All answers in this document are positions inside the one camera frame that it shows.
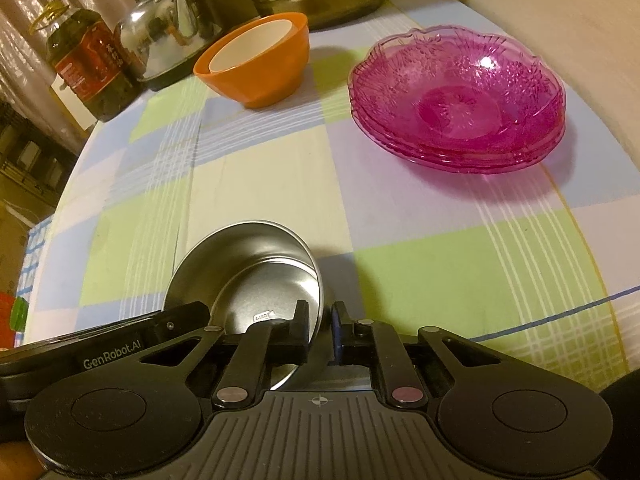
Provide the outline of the person's right hand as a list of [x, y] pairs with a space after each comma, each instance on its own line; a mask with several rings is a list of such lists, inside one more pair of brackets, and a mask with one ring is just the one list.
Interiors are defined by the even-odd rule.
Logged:
[[0, 480], [37, 480], [44, 474], [28, 442], [0, 445]]

